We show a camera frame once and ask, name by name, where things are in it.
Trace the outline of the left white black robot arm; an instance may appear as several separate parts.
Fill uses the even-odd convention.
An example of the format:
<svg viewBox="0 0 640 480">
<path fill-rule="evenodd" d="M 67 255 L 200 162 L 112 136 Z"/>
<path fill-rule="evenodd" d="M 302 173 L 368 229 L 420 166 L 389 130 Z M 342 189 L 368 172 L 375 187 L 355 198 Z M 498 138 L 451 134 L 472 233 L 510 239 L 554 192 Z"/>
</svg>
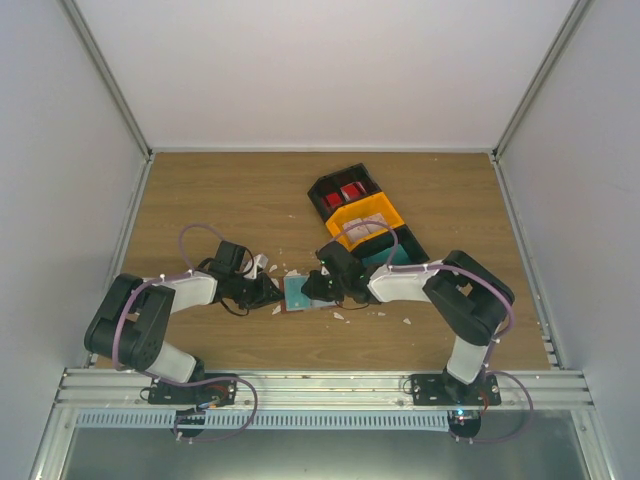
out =
<svg viewBox="0 0 640 480">
<path fill-rule="evenodd" d="M 172 314 L 220 304 L 229 313 L 278 304 L 277 281 L 265 271 L 267 259 L 228 241 L 216 254 L 184 273 L 144 279 L 118 275 L 110 285 L 84 336 L 87 351 L 108 358 L 116 369 L 136 370 L 171 384 L 185 404 L 203 398 L 205 378 L 198 359 L 165 340 Z"/>
</svg>

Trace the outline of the brown leather card holder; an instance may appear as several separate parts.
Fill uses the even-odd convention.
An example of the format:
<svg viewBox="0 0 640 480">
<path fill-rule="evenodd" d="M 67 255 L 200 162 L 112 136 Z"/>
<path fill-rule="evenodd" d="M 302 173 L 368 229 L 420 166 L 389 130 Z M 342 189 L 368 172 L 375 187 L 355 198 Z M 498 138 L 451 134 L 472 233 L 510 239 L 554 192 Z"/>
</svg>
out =
<svg viewBox="0 0 640 480">
<path fill-rule="evenodd" d="M 283 313 L 298 313 L 337 306 L 335 302 L 314 300 L 305 295 L 302 292 L 302 286 L 308 278 L 308 274 L 294 274 L 290 272 L 280 279 L 279 287 L 284 294 L 284 299 L 281 302 L 281 311 Z"/>
</svg>

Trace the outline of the black bin with red cards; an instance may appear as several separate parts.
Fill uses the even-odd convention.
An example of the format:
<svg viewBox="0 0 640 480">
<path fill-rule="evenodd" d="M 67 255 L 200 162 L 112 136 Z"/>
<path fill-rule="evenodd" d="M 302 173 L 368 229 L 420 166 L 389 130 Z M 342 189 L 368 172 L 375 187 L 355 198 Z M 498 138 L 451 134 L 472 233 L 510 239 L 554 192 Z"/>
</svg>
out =
<svg viewBox="0 0 640 480">
<path fill-rule="evenodd" d="M 380 192 L 365 165 L 358 163 L 318 178 L 307 196 L 326 222 L 339 208 Z"/>
</svg>

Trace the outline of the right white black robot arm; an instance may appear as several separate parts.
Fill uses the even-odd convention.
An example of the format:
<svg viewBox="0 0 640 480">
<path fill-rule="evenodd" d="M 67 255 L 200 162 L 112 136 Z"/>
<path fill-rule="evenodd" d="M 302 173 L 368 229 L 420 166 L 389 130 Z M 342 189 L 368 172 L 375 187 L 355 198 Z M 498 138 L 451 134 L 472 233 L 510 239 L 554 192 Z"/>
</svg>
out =
<svg viewBox="0 0 640 480">
<path fill-rule="evenodd" d="M 488 366 L 494 346 L 515 322 L 515 296 L 509 287 L 460 250 L 421 264 L 366 265 L 332 241 L 317 257 L 321 268 L 311 271 L 301 287 L 301 293 L 312 300 L 433 305 L 455 334 L 444 369 L 444 396 L 464 405 L 477 395 L 477 379 Z"/>
</svg>

